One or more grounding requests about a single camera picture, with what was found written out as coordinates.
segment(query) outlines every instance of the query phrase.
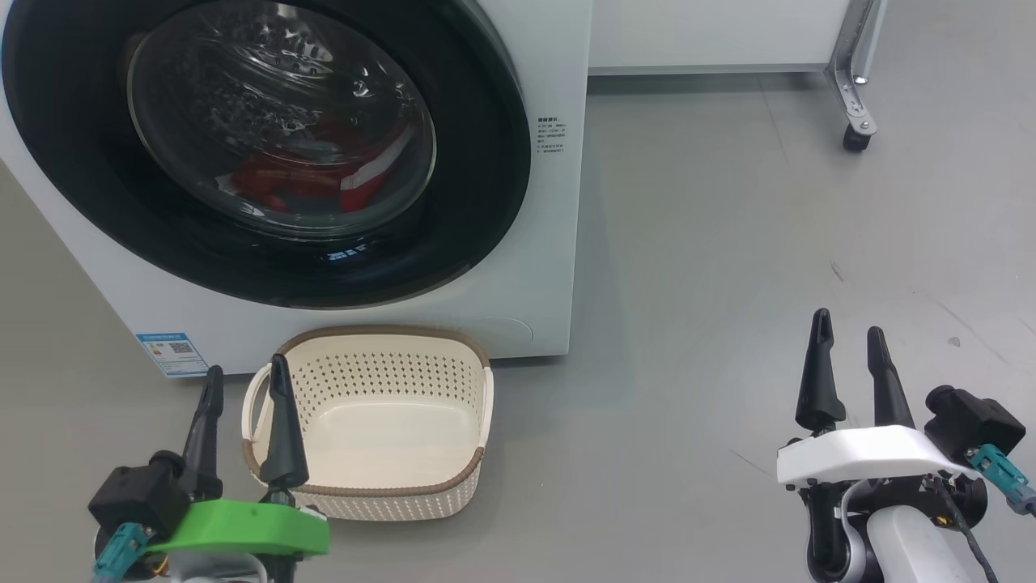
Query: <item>metal bracket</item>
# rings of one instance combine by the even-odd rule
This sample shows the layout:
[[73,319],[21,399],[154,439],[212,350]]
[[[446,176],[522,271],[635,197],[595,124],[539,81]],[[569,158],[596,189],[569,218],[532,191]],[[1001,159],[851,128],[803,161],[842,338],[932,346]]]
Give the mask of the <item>metal bracket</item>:
[[853,75],[853,58],[856,56],[860,46],[860,38],[863,36],[864,28],[870,20],[870,14],[876,0],[850,0],[848,8],[845,10],[845,20],[842,21],[841,31],[838,33],[838,40],[835,42],[835,50],[831,54],[831,62],[824,69],[824,76],[834,89],[845,109],[845,116],[848,118],[853,129],[862,136],[871,136],[877,132],[877,125],[870,117],[870,112],[863,105],[857,85],[862,85],[857,81],[857,76]]

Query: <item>perforated basket wall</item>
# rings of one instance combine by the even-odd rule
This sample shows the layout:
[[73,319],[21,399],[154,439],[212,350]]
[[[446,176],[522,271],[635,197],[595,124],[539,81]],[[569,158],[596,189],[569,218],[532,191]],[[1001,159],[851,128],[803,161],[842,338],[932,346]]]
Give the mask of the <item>perforated basket wall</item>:
[[[350,400],[441,400],[478,418],[479,443],[467,467],[441,484],[393,489],[357,489],[344,484],[306,485],[295,491],[300,505],[315,505],[330,518],[412,521],[449,517],[474,494],[492,419],[493,382],[483,351],[452,333],[405,327],[318,330],[292,340],[279,351],[291,370],[304,435],[319,411]],[[269,443],[271,402],[263,401],[255,432],[252,407],[268,376],[253,379],[241,427],[246,462],[258,479]]]

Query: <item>white appliance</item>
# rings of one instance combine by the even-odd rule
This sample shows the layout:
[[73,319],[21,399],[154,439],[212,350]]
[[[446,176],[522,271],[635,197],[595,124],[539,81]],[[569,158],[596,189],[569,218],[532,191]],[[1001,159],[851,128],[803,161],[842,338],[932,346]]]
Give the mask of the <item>white appliance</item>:
[[0,156],[170,377],[569,350],[593,0],[0,0]]

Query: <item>washing machine door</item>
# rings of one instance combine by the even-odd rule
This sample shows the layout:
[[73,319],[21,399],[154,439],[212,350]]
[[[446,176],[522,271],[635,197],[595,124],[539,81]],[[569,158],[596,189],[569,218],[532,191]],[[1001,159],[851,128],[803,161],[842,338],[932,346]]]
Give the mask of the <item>washing machine door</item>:
[[3,85],[32,155],[140,257],[281,307],[391,302],[500,241],[530,145],[460,0],[13,0]]

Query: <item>white cabinet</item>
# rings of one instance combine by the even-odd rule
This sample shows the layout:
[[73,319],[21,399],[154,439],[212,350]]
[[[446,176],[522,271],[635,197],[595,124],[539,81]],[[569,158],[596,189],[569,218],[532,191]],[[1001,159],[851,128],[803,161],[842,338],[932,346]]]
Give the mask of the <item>white cabinet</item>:
[[597,0],[591,72],[822,69],[847,5],[848,0]]

